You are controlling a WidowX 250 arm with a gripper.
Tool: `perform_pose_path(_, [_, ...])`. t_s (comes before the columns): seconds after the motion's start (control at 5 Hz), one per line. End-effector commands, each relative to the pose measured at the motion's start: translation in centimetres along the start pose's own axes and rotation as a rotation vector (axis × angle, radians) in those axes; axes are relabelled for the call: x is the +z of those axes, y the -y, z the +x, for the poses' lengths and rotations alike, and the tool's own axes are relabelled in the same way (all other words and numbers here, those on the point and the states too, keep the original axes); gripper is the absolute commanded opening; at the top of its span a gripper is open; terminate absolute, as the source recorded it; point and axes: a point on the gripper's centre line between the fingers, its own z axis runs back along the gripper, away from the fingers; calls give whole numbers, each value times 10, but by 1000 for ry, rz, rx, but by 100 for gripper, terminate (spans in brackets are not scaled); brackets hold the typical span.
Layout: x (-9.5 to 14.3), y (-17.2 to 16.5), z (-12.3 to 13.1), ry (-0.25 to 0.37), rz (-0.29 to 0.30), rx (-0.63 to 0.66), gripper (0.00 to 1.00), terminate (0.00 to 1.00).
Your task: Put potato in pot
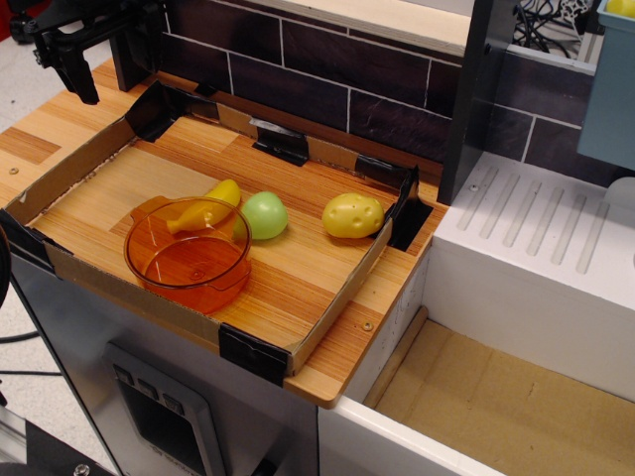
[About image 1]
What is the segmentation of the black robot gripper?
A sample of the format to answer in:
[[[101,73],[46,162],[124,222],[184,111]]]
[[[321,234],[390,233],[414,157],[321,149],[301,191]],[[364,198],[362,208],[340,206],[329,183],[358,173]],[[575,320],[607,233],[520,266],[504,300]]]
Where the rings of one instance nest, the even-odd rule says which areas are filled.
[[[160,62],[163,1],[11,1],[10,36],[31,43],[40,64],[55,64],[69,92],[99,102],[83,52],[118,37],[137,64]]]

